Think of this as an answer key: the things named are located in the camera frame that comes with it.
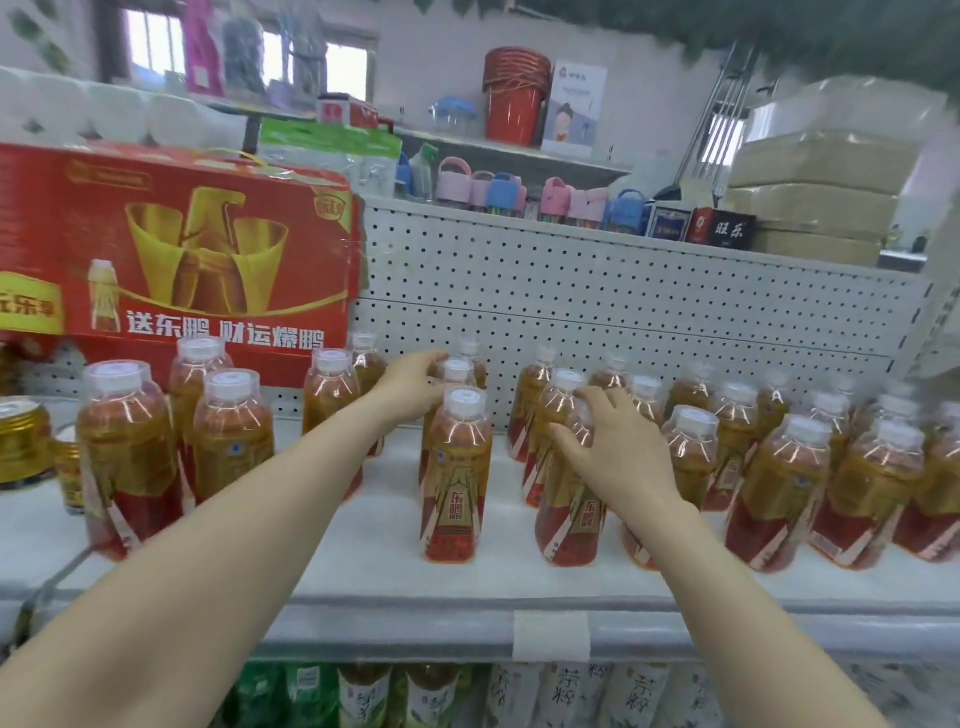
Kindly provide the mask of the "person's right hand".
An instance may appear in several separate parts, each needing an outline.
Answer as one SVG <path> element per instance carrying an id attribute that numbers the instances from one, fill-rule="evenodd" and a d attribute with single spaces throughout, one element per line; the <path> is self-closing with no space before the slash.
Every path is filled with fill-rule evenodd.
<path id="1" fill-rule="evenodd" d="M 683 504 L 662 432 L 644 418 L 623 389 L 576 390 L 593 423 L 593 466 L 574 468 L 636 535 Z"/>

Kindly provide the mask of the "person's left hand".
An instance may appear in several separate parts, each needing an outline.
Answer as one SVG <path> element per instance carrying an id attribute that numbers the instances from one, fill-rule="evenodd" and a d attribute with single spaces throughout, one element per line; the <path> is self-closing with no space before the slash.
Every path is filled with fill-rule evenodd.
<path id="1" fill-rule="evenodd" d="M 442 348 L 410 352 L 390 363 L 371 390 L 376 432 L 385 437 L 395 428 L 421 418 L 421 384 L 435 362 L 449 358 Z"/>

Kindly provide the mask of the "amber drink bottle white cap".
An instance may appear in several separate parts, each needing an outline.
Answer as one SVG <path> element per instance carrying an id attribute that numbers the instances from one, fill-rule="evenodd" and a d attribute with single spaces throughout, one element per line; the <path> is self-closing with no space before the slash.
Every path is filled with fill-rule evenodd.
<path id="1" fill-rule="evenodd" d="M 586 567 L 596 559 L 607 508 L 558 445 L 551 455 L 535 519 L 537 547 L 553 566 Z"/>
<path id="2" fill-rule="evenodd" d="M 427 377 L 432 383 L 455 384 L 457 386 L 467 386 L 474 389 L 478 388 L 475 362 L 467 358 L 449 357 L 443 361 L 435 362 L 430 366 Z M 434 419 L 437 413 L 443 409 L 444 402 L 441 398 L 424 415 L 422 428 L 424 436 L 429 436 L 434 424 Z"/>

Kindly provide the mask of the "person's right forearm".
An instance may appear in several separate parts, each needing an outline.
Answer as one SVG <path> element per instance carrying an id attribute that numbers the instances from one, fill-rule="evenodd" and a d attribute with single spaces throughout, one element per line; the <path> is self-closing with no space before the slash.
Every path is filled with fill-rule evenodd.
<path id="1" fill-rule="evenodd" d="M 892 728 L 676 491 L 630 485 L 617 514 L 651 552 L 735 728 Z"/>

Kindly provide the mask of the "person's left forearm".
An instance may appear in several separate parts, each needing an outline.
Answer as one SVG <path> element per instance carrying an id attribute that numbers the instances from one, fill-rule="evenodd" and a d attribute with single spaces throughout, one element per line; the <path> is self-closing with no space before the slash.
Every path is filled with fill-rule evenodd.
<path id="1" fill-rule="evenodd" d="M 415 416 L 365 395 L 150 540 L 0 668 L 0 728 L 206 728 L 371 445 Z"/>

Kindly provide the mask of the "white pegboard back panel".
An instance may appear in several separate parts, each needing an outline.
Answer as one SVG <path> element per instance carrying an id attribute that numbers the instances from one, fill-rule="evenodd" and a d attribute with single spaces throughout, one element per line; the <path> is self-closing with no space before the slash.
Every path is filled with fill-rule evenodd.
<path id="1" fill-rule="evenodd" d="M 722 381 L 780 370 L 799 391 L 834 373 L 871 384 L 909 369 L 931 301 L 916 273 L 405 200 L 370 199 L 365 221 L 368 287 L 350 328 L 376 333 L 390 358 L 474 334 L 499 431 L 539 345 L 561 367 L 589 373 L 616 355 L 664 383 L 701 360 Z"/>

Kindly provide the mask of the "white metal shelf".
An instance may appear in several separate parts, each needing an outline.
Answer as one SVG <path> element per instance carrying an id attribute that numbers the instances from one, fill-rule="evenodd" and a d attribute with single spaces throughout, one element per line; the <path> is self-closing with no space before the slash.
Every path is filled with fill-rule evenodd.
<path id="1" fill-rule="evenodd" d="M 364 467 L 361 489 L 334 517 L 258 656 L 331 662 L 500 662 L 512 659 L 516 611 L 588 613 L 599 662 L 697 656 L 663 577 L 635 565 L 606 521 L 596 559 L 548 564 L 536 512 L 522 503 L 522 466 L 494 441 L 486 518 L 467 564 L 419 552 L 421 433 L 402 428 Z M 891 547 L 865 571 L 802 548 L 758 583 L 832 656 L 960 662 L 960 561 L 928 564 Z"/>

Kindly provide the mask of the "white shelf price tag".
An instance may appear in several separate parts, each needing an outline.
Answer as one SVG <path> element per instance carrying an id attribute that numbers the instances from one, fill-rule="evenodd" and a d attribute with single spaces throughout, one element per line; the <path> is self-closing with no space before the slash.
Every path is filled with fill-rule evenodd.
<path id="1" fill-rule="evenodd" d="M 592 657 L 589 613 L 515 611 L 511 661 L 515 663 L 588 663 Z"/>

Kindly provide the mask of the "group of amber energy drinks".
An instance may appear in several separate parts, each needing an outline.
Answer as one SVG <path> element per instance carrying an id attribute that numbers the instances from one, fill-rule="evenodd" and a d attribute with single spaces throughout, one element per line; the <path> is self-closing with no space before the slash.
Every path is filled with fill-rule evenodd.
<path id="1" fill-rule="evenodd" d="M 374 386 L 378 384 L 385 372 Z M 168 402 L 151 386 L 149 366 L 136 360 L 105 361 L 84 372 L 95 397 L 81 407 L 77 420 L 80 461 L 86 506 L 102 501 L 105 519 L 128 555 L 184 517 L 181 476 Z M 258 459 L 258 439 L 273 434 L 254 419 L 256 374 L 250 370 L 213 370 L 206 376 L 206 392 L 196 409 L 193 426 L 195 484 L 203 483 L 203 455 L 227 455 L 238 443 L 253 466 L 226 480 L 213 474 L 214 490 L 197 495 L 199 506 L 243 479 L 265 460 Z M 531 475 L 546 477 L 555 443 L 548 431 L 556 423 L 570 429 L 591 428 L 593 418 L 577 398 L 585 387 L 577 371 L 557 370 L 544 394 L 560 394 L 566 386 L 570 407 L 542 410 L 534 417 L 538 427 L 530 455 L 538 455 Z M 363 397 L 355 393 L 314 415 L 304 407 L 302 439 Z M 474 558 L 486 506 L 492 441 L 486 418 L 486 392 L 450 384 L 443 407 L 434 418 L 428 445 L 428 465 L 419 492 L 421 552 L 438 564 L 467 563 Z M 707 510 L 711 490 L 704 478 L 694 480 L 694 468 L 706 468 L 706 458 L 693 458 L 693 447 L 705 455 L 717 451 L 725 419 L 712 410 L 676 406 L 665 439 L 679 497 L 697 512 Z M 854 442 L 838 465 L 831 460 L 833 434 L 818 419 L 792 414 L 762 441 L 748 460 L 743 481 L 731 501 L 724 544 L 751 569 L 776 573 L 792 561 L 802 538 L 814 524 L 814 546 L 834 563 L 848 561 L 850 569 L 867 569 L 880 557 L 890 537 L 881 527 L 893 528 L 891 538 L 907 548 L 912 531 L 900 527 L 904 514 L 931 520 L 946 515 L 946 502 L 934 501 L 944 478 L 947 459 L 938 453 L 934 464 L 924 464 L 925 433 L 907 421 L 878 419 Z M 636 552 L 650 550 L 618 516 Z"/>

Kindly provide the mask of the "blue spray bottle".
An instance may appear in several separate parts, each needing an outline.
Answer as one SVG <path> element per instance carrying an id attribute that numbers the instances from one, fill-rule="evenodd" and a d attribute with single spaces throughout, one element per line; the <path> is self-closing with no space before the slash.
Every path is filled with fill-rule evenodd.
<path id="1" fill-rule="evenodd" d="M 400 153 L 395 171 L 396 183 L 402 187 L 407 198 L 431 203 L 434 200 L 434 164 L 439 149 L 424 142 L 412 156 L 405 151 Z"/>

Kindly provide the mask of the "dark blue box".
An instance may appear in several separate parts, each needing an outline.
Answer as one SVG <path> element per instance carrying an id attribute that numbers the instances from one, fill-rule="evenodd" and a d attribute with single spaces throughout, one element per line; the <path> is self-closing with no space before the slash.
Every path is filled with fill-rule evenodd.
<path id="1" fill-rule="evenodd" d="M 646 237 L 684 242 L 687 239 L 692 209 L 688 205 L 667 201 L 652 203 Z"/>

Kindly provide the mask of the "row of labelled tea bottles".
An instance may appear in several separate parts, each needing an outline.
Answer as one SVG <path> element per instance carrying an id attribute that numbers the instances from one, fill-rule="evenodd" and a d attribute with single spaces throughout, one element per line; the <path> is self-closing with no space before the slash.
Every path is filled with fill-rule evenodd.
<path id="1" fill-rule="evenodd" d="M 478 728 L 731 728 L 693 661 L 348 663 L 336 726 L 455 728 L 482 677 Z"/>

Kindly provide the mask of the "black red box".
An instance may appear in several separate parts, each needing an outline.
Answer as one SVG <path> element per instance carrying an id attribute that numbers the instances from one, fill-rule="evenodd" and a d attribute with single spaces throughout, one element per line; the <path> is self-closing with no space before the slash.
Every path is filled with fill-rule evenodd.
<path id="1" fill-rule="evenodd" d="M 748 252 L 753 249 L 758 218 L 715 207 L 693 210 L 684 241 L 690 244 Z"/>

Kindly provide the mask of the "green white packets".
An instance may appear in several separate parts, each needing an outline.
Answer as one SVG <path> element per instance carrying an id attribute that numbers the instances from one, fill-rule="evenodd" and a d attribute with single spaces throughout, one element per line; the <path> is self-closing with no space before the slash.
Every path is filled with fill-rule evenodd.
<path id="1" fill-rule="evenodd" d="M 281 166 L 340 174 L 361 195 L 392 198 L 402 140 L 378 128 L 267 117 L 260 125 L 257 153 Z"/>

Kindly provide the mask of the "clear container blue lid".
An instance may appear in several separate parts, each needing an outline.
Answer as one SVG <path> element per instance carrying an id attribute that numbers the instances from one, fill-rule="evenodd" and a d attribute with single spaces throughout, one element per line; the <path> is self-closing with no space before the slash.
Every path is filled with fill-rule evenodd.
<path id="1" fill-rule="evenodd" d="M 478 113 L 472 102 L 444 96 L 428 107 L 428 114 L 435 134 L 458 139 L 474 137 Z"/>

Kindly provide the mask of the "small red box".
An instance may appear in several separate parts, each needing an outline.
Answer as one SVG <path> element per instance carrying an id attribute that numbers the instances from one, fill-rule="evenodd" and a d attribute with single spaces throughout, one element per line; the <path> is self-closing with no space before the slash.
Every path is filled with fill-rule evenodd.
<path id="1" fill-rule="evenodd" d="M 377 109 L 346 93 L 325 93 L 317 98 L 317 121 L 323 125 L 377 130 L 380 119 Z"/>

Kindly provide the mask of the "red gold gift carton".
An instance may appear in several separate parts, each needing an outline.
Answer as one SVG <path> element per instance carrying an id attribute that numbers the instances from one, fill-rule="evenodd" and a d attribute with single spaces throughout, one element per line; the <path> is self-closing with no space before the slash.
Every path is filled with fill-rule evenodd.
<path id="1" fill-rule="evenodd" d="M 132 145 L 0 143 L 0 336 L 341 347 L 359 293 L 347 177 Z"/>

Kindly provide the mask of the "stack of red buckets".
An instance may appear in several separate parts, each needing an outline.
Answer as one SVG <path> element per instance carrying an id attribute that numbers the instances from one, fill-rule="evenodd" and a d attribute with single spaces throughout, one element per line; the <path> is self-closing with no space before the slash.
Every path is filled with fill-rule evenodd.
<path id="1" fill-rule="evenodd" d="M 486 140 L 530 147 L 550 91 L 552 62 L 521 46 L 502 46 L 485 57 Z"/>

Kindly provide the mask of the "white illustrated card box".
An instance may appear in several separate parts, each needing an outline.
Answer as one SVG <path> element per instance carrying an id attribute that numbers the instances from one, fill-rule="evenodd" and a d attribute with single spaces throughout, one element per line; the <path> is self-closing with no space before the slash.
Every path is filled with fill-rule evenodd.
<path id="1" fill-rule="evenodd" d="M 555 63 L 540 150 L 587 160 L 602 117 L 608 69 L 559 59 Z"/>

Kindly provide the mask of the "green soda bottle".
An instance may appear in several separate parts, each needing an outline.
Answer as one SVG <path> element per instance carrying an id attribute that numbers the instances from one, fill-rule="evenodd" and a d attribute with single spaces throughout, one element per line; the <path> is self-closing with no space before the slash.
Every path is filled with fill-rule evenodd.
<path id="1" fill-rule="evenodd" d="M 225 728 L 284 728 L 287 697 L 282 665 L 249 661 L 222 704 Z"/>
<path id="2" fill-rule="evenodd" d="M 284 665 L 289 699 L 287 728 L 337 728 L 338 675 L 329 662 L 289 661 Z"/>

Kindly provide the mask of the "metal ladder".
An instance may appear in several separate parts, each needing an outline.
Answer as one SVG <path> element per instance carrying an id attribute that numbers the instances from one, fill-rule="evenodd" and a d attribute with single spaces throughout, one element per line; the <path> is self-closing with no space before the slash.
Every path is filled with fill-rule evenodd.
<path id="1" fill-rule="evenodd" d="M 713 90 L 681 158 L 674 184 L 686 180 L 709 183 L 718 197 L 743 143 L 751 82 L 761 52 L 756 45 L 734 43 L 721 64 Z"/>

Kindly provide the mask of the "stack of brown paper packs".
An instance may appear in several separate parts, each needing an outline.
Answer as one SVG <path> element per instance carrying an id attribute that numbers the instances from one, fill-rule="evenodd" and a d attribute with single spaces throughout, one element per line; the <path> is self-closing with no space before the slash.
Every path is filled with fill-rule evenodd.
<path id="1" fill-rule="evenodd" d="M 837 76 L 759 106 L 721 208 L 755 219 L 758 252 L 875 268 L 947 104 L 912 82 Z"/>

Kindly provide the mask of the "gold drink can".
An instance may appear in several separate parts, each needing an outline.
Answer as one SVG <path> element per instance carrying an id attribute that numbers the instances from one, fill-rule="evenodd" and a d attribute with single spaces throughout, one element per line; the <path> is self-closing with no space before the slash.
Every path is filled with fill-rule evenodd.
<path id="1" fill-rule="evenodd" d="M 66 512 L 73 516 L 84 516 L 86 509 L 80 450 L 74 440 L 54 439 L 54 471 Z"/>
<path id="2" fill-rule="evenodd" d="M 0 494 L 24 491 L 55 473 L 47 408 L 27 395 L 0 396 Z"/>

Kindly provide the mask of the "grey hanging package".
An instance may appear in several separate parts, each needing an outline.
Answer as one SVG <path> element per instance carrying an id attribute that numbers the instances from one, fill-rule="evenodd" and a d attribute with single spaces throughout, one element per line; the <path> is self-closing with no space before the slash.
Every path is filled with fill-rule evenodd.
<path id="1" fill-rule="evenodd" d="M 223 82 L 227 95 L 253 100 L 266 95 L 263 29 L 258 19 L 231 15 L 222 25 Z"/>

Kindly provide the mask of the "pink hanging package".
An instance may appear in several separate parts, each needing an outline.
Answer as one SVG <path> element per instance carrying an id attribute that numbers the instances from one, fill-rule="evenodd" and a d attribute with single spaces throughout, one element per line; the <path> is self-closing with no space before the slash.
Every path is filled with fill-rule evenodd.
<path id="1" fill-rule="evenodd" d="M 187 90 L 225 98 L 219 27 L 212 0 L 184 0 L 181 21 Z"/>

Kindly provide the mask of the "white toilet paper packs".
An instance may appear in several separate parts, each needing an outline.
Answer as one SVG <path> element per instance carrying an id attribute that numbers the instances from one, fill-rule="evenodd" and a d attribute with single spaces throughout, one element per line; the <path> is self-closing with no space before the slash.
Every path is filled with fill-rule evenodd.
<path id="1" fill-rule="evenodd" d="M 248 123 L 183 96 L 0 66 L 0 142 L 241 151 Z"/>

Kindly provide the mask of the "window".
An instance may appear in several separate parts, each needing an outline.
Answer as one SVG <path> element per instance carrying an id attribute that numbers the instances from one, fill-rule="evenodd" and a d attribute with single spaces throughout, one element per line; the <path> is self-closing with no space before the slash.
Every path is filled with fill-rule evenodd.
<path id="1" fill-rule="evenodd" d="M 149 7 L 140 0 L 122 0 L 118 11 L 118 43 L 134 78 L 162 84 L 168 72 L 186 75 L 186 52 L 181 12 Z M 272 19 L 262 21 L 265 85 L 293 82 L 295 62 L 283 48 L 282 30 Z M 326 29 L 326 89 L 346 93 L 367 103 L 375 99 L 377 39 L 346 28 Z"/>

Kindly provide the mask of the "row of pastel handled cups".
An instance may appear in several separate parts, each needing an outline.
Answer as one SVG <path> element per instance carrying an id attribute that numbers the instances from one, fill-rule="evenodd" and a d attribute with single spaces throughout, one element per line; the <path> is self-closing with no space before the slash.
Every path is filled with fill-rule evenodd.
<path id="1" fill-rule="evenodd" d="M 554 176 L 527 186 L 507 173 L 474 172 L 461 158 L 438 164 L 434 203 L 474 213 L 639 235 L 646 198 L 636 189 L 578 189 Z"/>

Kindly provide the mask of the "white wall shelf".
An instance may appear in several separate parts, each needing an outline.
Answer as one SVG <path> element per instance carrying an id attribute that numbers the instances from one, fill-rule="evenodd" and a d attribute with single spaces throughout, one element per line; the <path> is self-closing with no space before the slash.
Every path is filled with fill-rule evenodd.
<path id="1" fill-rule="evenodd" d="M 470 137 L 438 134 L 429 130 L 396 127 L 394 133 L 402 140 L 403 150 L 408 154 L 411 150 L 419 150 L 424 143 L 429 143 L 436 146 L 442 155 L 461 157 L 465 161 L 483 159 L 504 164 L 509 161 L 518 164 L 538 164 L 540 167 L 569 167 L 578 171 L 585 171 L 587 174 L 596 173 L 615 177 L 630 174 L 634 171 L 634 167 L 630 165 L 623 166 L 608 161 L 598 162 L 589 159 L 569 158 L 534 148 Z"/>

